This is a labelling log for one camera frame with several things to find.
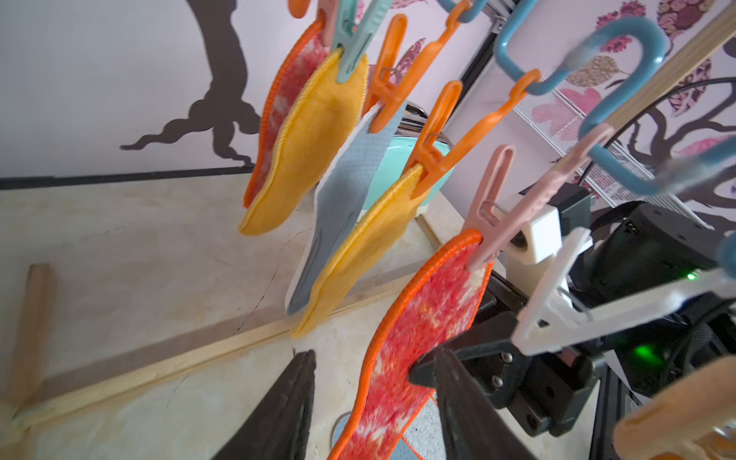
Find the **wooden clothes rack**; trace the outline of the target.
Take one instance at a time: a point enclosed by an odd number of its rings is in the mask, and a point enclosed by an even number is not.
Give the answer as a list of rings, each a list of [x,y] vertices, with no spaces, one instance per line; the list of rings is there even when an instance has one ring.
[[[307,26],[282,1],[1,5],[1,364],[23,268],[59,291],[41,394],[109,379],[283,318],[311,231],[239,232],[268,88]]]

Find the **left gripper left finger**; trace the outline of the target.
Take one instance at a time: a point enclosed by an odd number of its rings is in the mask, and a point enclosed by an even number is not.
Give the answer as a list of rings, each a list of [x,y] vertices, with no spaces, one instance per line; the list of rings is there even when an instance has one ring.
[[[300,352],[270,387],[217,459],[306,457],[314,411],[316,354]]]

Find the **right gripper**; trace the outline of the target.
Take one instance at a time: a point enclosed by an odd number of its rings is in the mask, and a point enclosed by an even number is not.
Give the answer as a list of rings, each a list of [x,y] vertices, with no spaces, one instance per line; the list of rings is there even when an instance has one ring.
[[[572,431],[606,368],[602,354],[580,346],[525,356],[511,342],[528,297],[493,273],[471,328],[447,341],[496,409],[508,409],[526,434]]]

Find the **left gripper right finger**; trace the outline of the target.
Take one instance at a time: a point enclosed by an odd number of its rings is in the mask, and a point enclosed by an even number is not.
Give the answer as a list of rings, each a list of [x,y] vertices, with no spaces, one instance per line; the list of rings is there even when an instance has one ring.
[[[440,349],[434,365],[446,458],[535,457],[501,419],[455,354]]]

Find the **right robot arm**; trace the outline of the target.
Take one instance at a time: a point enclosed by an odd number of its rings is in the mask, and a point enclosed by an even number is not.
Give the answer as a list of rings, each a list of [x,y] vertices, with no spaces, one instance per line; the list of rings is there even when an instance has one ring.
[[[722,236],[677,212],[630,201],[594,216],[590,192],[565,184],[552,197],[563,236],[578,227],[609,229],[601,245],[576,257],[557,295],[591,314],[609,303],[716,266]],[[613,459],[613,426],[668,383],[735,349],[729,300],[703,293],[672,313],[615,333],[525,356],[511,341],[525,302],[519,284],[493,277],[471,329],[447,342],[497,408],[530,435],[563,435],[591,394],[598,397],[590,457]]]

